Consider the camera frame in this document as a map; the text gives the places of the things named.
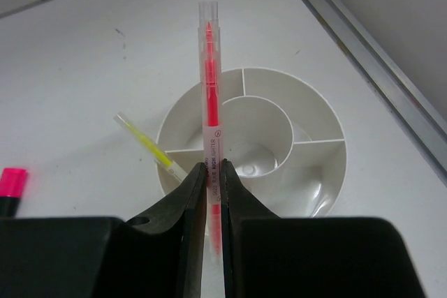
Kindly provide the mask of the slim yellow highlighter pen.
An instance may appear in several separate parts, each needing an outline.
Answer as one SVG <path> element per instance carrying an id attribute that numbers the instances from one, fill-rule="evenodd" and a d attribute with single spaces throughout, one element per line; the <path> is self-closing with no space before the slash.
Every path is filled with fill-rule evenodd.
<path id="1" fill-rule="evenodd" d="M 162 167 L 170 176 L 174 177 L 179 183 L 182 183 L 187 173 L 182 169 L 169 155 L 164 152 L 152 138 L 141 131 L 129 118 L 122 112 L 114 116 L 114 120 L 133 138 L 142 145 L 154 158 L 156 163 Z"/>

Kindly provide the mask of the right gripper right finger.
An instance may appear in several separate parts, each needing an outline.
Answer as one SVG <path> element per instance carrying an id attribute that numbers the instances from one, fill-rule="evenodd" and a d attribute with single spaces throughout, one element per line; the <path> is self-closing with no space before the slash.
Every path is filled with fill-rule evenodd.
<path id="1" fill-rule="evenodd" d="M 237 296 L 241 282 L 240 228 L 244 221 L 277 218 L 242 183 L 232 162 L 221 163 L 221 240 L 226 297 Z"/>

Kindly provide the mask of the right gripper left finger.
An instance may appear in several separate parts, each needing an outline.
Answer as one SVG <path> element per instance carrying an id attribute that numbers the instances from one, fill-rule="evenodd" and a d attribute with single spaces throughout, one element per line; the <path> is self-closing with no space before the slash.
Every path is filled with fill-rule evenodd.
<path id="1" fill-rule="evenodd" d="M 140 235 L 133 279 L 150 297 L 201 296 L 205 184 L 205 164 L 196 163 L 175 190 L 126 222 Z"/>

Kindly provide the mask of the slim red highlighter pen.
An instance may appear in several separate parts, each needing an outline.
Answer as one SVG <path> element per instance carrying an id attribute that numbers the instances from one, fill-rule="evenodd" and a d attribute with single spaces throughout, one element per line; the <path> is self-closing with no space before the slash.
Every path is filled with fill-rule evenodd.
<path id="1" fill-rule="evenodd" d="M 198 51 L 202 100 L 202 133 L 207 187 L 207 226 L 212 257 L 222 253 L 220 171 L 223 160 L 221 127 L 221 43 L 218 3 L 198 4 Z"/>

